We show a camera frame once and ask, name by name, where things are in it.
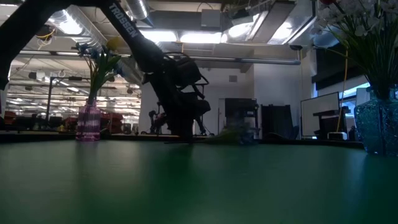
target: desk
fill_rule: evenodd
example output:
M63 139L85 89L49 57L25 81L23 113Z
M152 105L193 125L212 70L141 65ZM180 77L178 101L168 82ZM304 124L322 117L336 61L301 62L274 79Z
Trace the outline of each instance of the desk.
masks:
M0 144L0 223L397 223L397 173L331 146Z

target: pink vase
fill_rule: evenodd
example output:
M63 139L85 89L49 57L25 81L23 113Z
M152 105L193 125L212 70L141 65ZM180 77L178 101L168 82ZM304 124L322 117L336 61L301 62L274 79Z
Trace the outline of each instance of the pink vase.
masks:
M101 110L93 105L86 104L79 109L77 121L76 140L98 141L100 140Z

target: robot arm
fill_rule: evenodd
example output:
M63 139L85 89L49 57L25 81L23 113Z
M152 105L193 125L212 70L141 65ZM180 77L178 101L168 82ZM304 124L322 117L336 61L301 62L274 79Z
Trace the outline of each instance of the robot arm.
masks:
M140 69L146 73L161 105L168 114L168 126L173 134L192 135L195 112L199 110L187 101L178 86L192 85L201 74L190 58L176 61L164 54L138 30L117 0L26 0L0 27L0 89L8 82L12 60L26 46L50 16L71 4L94 6L102 10L110 23L126 41Z

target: green table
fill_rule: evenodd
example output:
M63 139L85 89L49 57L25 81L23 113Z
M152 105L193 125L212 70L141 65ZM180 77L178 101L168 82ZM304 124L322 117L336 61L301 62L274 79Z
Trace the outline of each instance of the green table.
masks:
M0 144L0 223L398 223L398 159L325 146Z

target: glass vase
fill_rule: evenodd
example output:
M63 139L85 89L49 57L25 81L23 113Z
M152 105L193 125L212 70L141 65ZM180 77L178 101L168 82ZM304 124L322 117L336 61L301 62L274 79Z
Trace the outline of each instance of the glass vase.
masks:
M101 110L93 105L86 104L79 109L76 140L100 140Z
M397 88L389 89L389 96L381 100L370 91L370 101L354 109L358 136L370 154L398 156L398 99Z

